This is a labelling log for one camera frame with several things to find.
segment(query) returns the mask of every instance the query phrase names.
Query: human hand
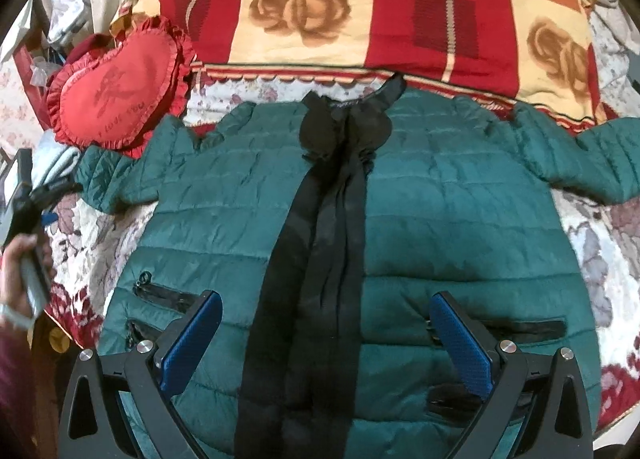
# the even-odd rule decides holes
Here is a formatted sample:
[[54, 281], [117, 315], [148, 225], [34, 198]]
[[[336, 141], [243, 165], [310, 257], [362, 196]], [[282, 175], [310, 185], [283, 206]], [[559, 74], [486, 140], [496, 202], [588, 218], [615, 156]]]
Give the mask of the human hand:
[[[42, 263], [45, 272], [53, 279], [56, 272], [53, 270], [53, 258], [49, 237], [44, 230], [38, 235], [17, 235], [4, 249], [2, 254], [2, 269], [0, 269], [0, 303], [9, 306], [15, 312], [31, 317], [31, 306], [26, 289], [22, 284], [20, 273], [20, 259], [28, 251], [40, 246], [42, 250]], [[0, 329], [11, 329], [13, 324], [0, 315]]]

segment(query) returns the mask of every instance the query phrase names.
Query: maroon sleeve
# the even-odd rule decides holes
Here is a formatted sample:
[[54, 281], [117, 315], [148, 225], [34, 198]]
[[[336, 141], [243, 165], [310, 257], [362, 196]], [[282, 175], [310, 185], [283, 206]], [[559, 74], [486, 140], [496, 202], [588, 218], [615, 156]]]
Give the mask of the maroon sleeve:
[[0, 410], [29, 456], [34, 446], [33, 369], [25, 333], [0, 329]]

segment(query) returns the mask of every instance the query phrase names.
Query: silver screw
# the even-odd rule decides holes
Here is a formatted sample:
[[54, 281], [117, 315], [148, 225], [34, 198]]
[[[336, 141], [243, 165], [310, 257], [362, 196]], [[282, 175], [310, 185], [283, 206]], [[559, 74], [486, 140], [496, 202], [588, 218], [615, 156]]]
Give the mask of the silver screw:
[[511, 340], [502, 340], [500, 342], [500, 349], [507, 354], [513, 354], [518, 349], [518, 346]]
[[81, 362], [88, 362], [93, 357], [94, 357], [94, 352], [91, 349], [85, 349], [80, 353]]
[[563, 347], [562, 349], [560, 349], [560, 355], [565, 360], [573, 360], [574, 359], [574, 352], [569, 347]]
[[136, 350], [140, 354], [148, 353], [153, 348], [154, 343], [151, 340], [142, 340], [138, 345], [136, 345]]

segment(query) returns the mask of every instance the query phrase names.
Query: heart pillow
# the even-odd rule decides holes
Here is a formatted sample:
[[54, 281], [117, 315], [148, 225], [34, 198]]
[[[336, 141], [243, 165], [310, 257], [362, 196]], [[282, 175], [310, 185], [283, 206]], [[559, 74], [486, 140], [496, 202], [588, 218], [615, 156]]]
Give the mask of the heart pillow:
[[139, 157], [162, 116], [183, 112], [193, 56], [189, 37], [156, 16], [102, 58], [65, 66], [47, 95], [56, 141]]

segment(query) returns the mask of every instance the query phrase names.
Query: blue gripper pad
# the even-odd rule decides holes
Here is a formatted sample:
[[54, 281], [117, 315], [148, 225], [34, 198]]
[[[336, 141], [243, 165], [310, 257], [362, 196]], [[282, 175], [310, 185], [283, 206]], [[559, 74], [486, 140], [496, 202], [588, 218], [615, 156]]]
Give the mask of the blue gripper pad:
[[491, 393], [494, 382], [491, 377], [491, 362], [484, 350], [442, 295], [431, 297], [429, 314], [431, 323], [466, 389], [485, 400]]
[[167, 398], [184, 392], [220, 322], [222, 299], [212, 292], [162, 361], [160, 390]]

